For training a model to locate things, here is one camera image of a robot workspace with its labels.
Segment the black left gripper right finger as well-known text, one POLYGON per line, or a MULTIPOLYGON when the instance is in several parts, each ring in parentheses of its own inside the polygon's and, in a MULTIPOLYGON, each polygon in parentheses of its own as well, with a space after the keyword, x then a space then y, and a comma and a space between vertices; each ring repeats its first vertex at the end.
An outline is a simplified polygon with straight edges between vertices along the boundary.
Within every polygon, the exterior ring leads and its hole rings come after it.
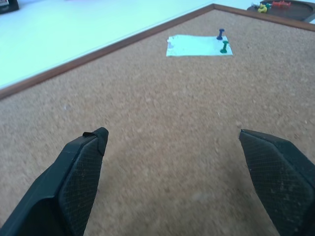
POLYGON ((292 142, 239 134, 255 192, 280 236, 315 236, 315 164, 292 142))

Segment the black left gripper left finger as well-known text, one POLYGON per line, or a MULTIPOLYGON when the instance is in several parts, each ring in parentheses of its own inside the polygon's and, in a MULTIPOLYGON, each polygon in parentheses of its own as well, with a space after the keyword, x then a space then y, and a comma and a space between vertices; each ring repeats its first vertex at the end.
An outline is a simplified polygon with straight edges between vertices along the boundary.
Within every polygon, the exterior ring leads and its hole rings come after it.
POLYGON ((95 201, 109 132, 69 142, 29 187, 0 236, 83 236, 95 201))

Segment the white paper note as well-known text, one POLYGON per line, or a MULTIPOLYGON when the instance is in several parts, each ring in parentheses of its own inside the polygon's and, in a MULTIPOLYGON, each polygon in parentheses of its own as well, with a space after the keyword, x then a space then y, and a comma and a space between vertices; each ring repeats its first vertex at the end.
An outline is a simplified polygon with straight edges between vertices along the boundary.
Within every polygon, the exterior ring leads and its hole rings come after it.
POLYGON ((217 40, 216 36, 195 36, 178 34, 167 39, 167 57, 185 56, 232 56, 233 52, 228 43, 227 53, 222 54, 223 41, 228 41, 226 36, 217 40))

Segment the dark brown round tray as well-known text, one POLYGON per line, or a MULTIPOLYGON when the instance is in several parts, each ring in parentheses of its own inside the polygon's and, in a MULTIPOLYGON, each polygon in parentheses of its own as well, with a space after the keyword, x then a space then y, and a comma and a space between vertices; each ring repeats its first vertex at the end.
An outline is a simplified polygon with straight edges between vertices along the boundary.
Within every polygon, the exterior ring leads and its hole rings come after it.
MULTIPOLYGON (((280 0, 263 0, 258 4, 252 4, 247 11, 258 12, 257 7, 262 3, 270 3, 273 1, 280 0)), ((310 23, 312 20, 315 20, 315 3, 305 2, 299 0, 285 0, 291 2, 291 6, 289 8, 277 8, 271 7, 268 9, 266 14, 283 17, 287 19, 293 19, 297 21, 310 23)))

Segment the dark box with label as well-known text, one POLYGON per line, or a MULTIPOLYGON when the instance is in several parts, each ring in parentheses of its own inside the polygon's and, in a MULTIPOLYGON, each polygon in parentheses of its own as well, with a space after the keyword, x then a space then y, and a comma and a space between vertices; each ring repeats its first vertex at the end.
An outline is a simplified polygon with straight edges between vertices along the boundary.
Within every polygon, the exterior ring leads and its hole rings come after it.
POLYGON ((19 10, 17 0, 0 0, 0 15, 19 10))

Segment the cork board with wooden frame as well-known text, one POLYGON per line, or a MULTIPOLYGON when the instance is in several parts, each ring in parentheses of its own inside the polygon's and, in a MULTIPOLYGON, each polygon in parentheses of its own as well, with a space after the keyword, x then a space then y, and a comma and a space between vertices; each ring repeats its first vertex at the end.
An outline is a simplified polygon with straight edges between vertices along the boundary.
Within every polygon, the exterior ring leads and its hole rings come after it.
POLYGON ((221 10, 0 101, 0 227, 63 147, 109 139, 85 236, 279 236, 239 131, 315 162, 315 31, 221 10), (167 57, 167 39, 218 36, 232 56, 167 57))

